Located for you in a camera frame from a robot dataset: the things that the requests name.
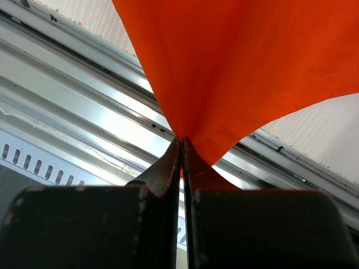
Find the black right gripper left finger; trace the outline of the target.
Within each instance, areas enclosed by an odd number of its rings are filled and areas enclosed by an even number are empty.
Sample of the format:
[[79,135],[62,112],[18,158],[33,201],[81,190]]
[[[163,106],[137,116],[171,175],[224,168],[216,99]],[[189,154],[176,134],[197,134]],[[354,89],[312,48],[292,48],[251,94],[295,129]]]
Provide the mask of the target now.
[[181,143],[122,187],[29,187],[1,224],[2,268],[175,268]]

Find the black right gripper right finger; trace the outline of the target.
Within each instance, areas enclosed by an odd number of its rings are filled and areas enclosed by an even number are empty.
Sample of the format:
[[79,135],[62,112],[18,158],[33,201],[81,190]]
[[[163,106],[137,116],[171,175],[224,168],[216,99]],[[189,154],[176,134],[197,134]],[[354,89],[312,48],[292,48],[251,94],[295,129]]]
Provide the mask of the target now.
[[189,268],[357,268],[334,201],[319,191],[243,190],[182,142]]

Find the orange shorts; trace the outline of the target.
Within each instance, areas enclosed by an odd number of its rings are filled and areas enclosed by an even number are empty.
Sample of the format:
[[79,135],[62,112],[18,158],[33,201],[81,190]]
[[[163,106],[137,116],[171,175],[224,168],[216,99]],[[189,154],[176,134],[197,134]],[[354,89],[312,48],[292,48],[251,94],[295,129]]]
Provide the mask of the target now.
[[357,1],[114,1],[172,131],[215,164],[242,138],[358,93]]

